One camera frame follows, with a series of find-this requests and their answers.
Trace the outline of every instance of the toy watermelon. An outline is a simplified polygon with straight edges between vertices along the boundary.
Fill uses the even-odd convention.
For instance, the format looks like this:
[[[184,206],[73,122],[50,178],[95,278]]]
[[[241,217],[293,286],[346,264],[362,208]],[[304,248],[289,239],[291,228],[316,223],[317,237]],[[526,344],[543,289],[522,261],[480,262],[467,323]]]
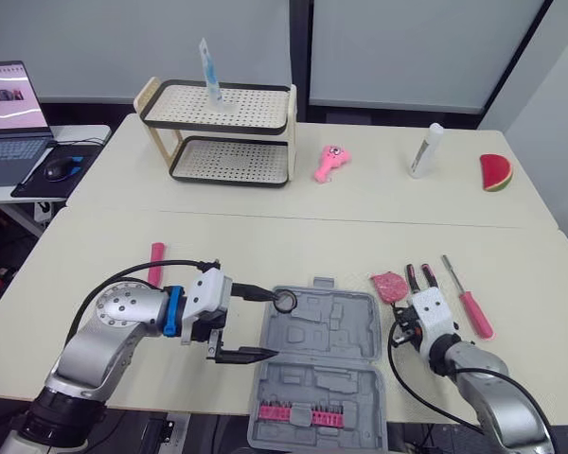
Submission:
[[[483,154],[480,156],[480,163],[485,191],[500,191],[511,181],[513,167],[506,157],[498,154]]]

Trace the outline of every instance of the white bottle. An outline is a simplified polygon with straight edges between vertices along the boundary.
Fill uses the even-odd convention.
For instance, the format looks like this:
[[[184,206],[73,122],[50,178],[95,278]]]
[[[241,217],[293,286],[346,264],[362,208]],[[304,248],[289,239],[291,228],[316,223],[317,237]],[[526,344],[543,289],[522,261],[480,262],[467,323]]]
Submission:
[[[417,157],[410,166],[410,176],[413,178],[424,177],[432,167],[435,149],[444,135],[444,128],[439,123],[432,123],[429,127],[425,140],[418,149]]]

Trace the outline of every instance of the screwdriver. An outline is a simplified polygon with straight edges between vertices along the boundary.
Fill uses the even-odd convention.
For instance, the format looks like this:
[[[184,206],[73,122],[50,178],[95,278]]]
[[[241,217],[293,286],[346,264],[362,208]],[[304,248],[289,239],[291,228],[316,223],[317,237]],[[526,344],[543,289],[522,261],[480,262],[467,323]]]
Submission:
[[[456,284],[456,287],[459,291],[458,298],[459,300],[461,300],[463,306],[465,307],[465,313],[470,319],[475,333],[482,339],[493,339],[494,330],[492,329],[490,322],[486,318],[486,315],[484,315],[484,312],[482,312],[480,305],[478,305],[477,301],[475,301],[470,291],[465,291],[465,289],[459,282],[458,277],[456,277],[456,274],[454,273],[453,265],[451,265],[451,262],[446,255],[442,255],[442,261],[444,262],[446,269],[453,277],[454,283]]]

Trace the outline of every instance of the laptop keyboard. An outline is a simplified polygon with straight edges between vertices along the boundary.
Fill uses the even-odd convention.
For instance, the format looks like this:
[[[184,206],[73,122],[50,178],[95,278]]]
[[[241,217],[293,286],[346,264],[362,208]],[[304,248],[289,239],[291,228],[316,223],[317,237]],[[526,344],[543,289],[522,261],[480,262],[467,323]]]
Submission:
[[[46,139],[0,140],[0,161],[31,159]]]

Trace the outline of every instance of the black ring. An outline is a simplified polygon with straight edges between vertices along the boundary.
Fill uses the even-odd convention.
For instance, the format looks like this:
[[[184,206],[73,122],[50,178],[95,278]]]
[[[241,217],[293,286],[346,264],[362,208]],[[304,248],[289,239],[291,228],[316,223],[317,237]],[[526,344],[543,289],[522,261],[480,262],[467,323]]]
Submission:
[[[282,295],[282,294],[283,294],[283,295],[286,295],[286,296],[289,296],[290,298],[293,299],[293,306],[292,306],[290,309],[288,309],[288,310],[282,309],[282,308],[280,308],[280,307],[277,306],[277,301],[279,300],[279,295]],[[292,291],[286,290],[286,289],[276,290],[276,291],[275,291],[275,295],[277,295],[278,298],[277,298],[276,300],[274,300],[274,308],[275,308],[275,310],[277,310],[280,314],[290,314],[291,312],[293,312],[293,310],[296,309],[296,305],[298,304],[298,301],[297,301],[297,299],[296,299],[296,295],[295,295]]]

